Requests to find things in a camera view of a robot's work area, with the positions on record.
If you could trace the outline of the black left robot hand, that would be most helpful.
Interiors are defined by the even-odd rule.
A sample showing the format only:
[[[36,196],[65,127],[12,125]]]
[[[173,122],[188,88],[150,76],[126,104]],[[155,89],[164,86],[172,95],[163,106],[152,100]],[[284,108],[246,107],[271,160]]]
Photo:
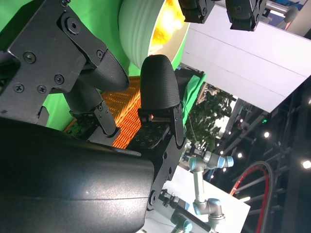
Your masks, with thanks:
[[[179,5],[186,22],[204,24],[215,0],[180,0]],[[265,10],[265,0],[226,0],[225,7],[232,30],[253,32]]]

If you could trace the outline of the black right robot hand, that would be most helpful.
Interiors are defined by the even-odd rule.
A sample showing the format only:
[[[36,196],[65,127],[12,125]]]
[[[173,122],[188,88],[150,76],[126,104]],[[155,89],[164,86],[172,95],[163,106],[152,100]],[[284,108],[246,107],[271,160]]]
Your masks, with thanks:
[[[0,230],[135,233],[185,144],[174,70],[147,57],[141,127],[127,148],[100,91],[124,69],[67,0],[33,0],[0,33]]]

